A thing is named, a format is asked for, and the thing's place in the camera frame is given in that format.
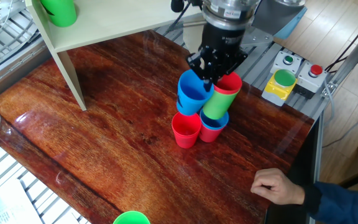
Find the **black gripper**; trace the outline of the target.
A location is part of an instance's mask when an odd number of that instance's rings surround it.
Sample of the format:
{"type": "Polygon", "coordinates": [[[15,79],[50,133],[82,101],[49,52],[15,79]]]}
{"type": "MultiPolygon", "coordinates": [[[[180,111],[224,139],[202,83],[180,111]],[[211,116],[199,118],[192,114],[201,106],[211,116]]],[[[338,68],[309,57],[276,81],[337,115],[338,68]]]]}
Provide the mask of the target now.
{"type": "Polygon", "coordinates": [[[204,59],[206,53],[208,53],[208,49],[206,48],[226,54],[214,68],[213,83],[217,84],[223,76],[230,75],[248,57],[247,53],[239,50],[245,31],[245,29],[220,29],[210,23],[204,25],[201,47],[197,52],[189,54],[186,57],[186,62],[203,82],[203,88],[205,90],[210,90],[212,87],[211,69],[208,65],[208,61],[204,59]]]}

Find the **person's hand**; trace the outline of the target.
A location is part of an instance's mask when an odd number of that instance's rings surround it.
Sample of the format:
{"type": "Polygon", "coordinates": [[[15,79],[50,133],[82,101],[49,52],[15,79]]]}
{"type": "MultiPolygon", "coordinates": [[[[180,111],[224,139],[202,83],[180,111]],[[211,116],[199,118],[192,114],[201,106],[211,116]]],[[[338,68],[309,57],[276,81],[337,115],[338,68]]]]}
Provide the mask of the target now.
{"type": "Polygon", "coordinates": [[[277,205],[302,205],[305,191],[280,169],[262,169],[255,173],[250,191],[277,205]]]}

